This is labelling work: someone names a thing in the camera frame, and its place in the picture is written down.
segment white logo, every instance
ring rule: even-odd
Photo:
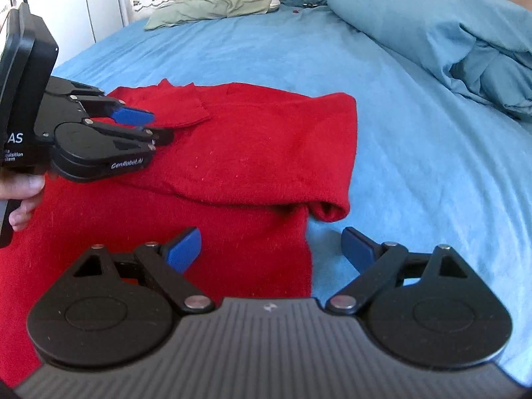
[[[133,165],[140,165],[144,159],[141,157],[140,159],[134,159],[132,161],[124,161],[119,163],[113,163],[111,165],[111,169],[115,170],[116,168],[123,168],[124,166],[133,166]]]
[[[7,143],[9,144],[12,142],[13,144],[22,144],[22,133],[12,133],[9,135],[9,139],[7,140]]]
[[[265,311],[268,311],[272,313],[275,309],[277,309],[277,305],[275,303],[268,303],[262,306]]]

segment red fabric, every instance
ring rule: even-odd
[[[0,250],[0,377],[16,385],[38,361],[25,322],[33,303],[87,247],[129,251],[197,226],[203,247],[186,277],[211,297],[301,297],[311,292],[309,211],[349,210],[355,100],[311,99],[245,84],[112,95],[181,127],[140,172],[92,184],[48,181],[28,229]]]

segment human hand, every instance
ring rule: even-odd
[[[9,216],[13,231],[22,231],[28,226],[34,210],[43,200],[44,181],[44,176],[0,170],[0,200],[22,200],[20,207]]]

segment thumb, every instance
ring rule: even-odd
[[[25,200],[44,187],[44,176],[31,176],[4,171],[0,176],[0,200]]]

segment blue blanket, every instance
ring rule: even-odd
[[[247,82],[357,101],[351,212],[309,221],[312,293],[324,301],[357,275],[340,232],[414,252],[448,243],[509,309],[514,332],[502,367],[532,384],[532,136],[499,111],[453,94],[328,7],[143,31],[122,29],[54,74],[110,91],[119,85]]]
[[[532,121],[532,12],[507,0],[327,0],[450,90]]]

